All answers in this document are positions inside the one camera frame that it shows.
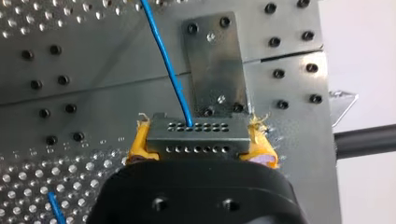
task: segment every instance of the white wall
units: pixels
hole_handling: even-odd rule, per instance
[[[335,132],[396,123],[396,0],[319,3],[331,90],[359,101]],[[396,153],[338,162],[344,224],[396,223]]]

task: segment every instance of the black rod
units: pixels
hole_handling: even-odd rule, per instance
[[[396,151],[396,125],[336,133],[337,159]]]

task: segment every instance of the blue wire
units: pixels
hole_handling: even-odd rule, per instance
[[[53,192],[49,192],[49,204],[52,208],[52,213],[55,215],[58,224],[66,224],[66,220],[64,219],[64,214],[62,214],[61,208],[59,204],[56,202],[55,194]]]
[[[183,110],[184,118],[186,119],[186,124],[188,127],[192,126],[192,117],[189,109],[189,105],[186,102],[186,99],[183,95],[183,87],[181,87],[178,82],[175,74],[175,70],[172,66],[171,60],[169,59],[169,55],[166,51],[165,45],[161,39],[160,33],[158,31],[157,25],[155,24],[154,17],[151,12],[151,8],[147,0],[141,0],[143,9],[146,12],[146,16],[148,18],[148,23],[151,28],[151,32],[154,35],[155,41],[157,42],[158,48],[160,49],[161,55],[163,56],[163,61],[165,62],[166,70],[168,70],[169,77],[171,78],[172,85],[175,89],[177,99],[180,102],[181,109]]]

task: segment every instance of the metal bracket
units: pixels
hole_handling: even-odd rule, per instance
[[[233,12],[183,23],[198,117],[248,111],[247,90]]]
[[[330,116],[332,118],[332,126],[335,127],[359,99],[359,95],[346,91],[330,91],[329,96]]]

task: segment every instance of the bolt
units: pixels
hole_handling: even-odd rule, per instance
[[[323,98],[322,98],[322,96],[321,95],[318,95],[318,94],[312,94],[310,97],[309,97],[309,101],[312,103],[312,104],[320,104],[320,103],[322,103],[323,102]]]
[[[58,45],[51,45],[49,47],[49,52],[52,55],[60,55],[62,53],[62,48],[61,48],[61,46],[58,46]]]
[[[279,109],[287,109],[289,108],[289,103],[287,101],[284,100],[280,100],[276,103],[277,108]]]
[[[77,111],[77,106],[69,104],[64,107],[64,110],[69,114],[74,114]]]
[[[205,117],[211,117],[215,112],[213,111],[213,109],[211,107],[207,108],[204,111],[204,116]]]
[[[47,145],[53,146],[58,142],[58,138],[56,136],[48,136],[46,138]]]
[[[222,17],[220,19],[220,26],[222,28],[228,28],[231,25],[231,20],[228,17]]]
[[[272,37],[270,41],[268,41],[268,46],[271,48],[277,48],[280,45],[280,39],[278,37]]]
[[[274,12],[276,11],[276,5],[274,3],[268,3],[264,11],[267,14],[274,14]]]
[[[28,60],[28,61],[32,61],[33,58],[35,57],[33,52],[31,50],[27,50],[27,49],[22,51],[21,56],[24,60]]]
[[[305,69],[309,73],[316,73],[319,70],[318,66],[315,63],[307,64]]]
[[[47,119],[50,117],[50,111],[48,109],[40,109],[40,111],[38,112],[38,115],[42,119]]]
[[[59,76],[58,77],[58,83],[59,85],[67,86],[69,84],[70,79],[67,76]]]
[[[315,37],[315,33],[314,33],[314,32],[312,32],[312,31],[305,31],[305,32],[303,33],[303,35],[301,36],[301,39],[304,40],[304,41],[311,41],[311,40],[314,39],[314,37]]]
[[[309,3],[311,3],[310,0],[299,0],[299,1],[297,2],[297,7],[305,8],[305,7],[308,7],[308,6],[309,6]]]
[[[279,78],[279,79],[284,78],[285,71],[283,71],[282,69],[276,69],[276,70],[274,70],[273,76],[274,76],[274,78]]]
[[[76,142],[81,142],[82,140],[84,140],[85,136],[84,133],[73,133],[73,139]]]
[[[241,113],[242,111],[244,111],[244,107],[241,104],[239,103],[233,104],[233,112]]]
[[[196,23],[191,23],[187,26],[187,33],[190,35],[196,35],[199,31],[198,25]]]
[[[41,88],[43,88],[43,83],[40,80],[33,80],[30,82],[30,87],[35,90],[38,91]]]

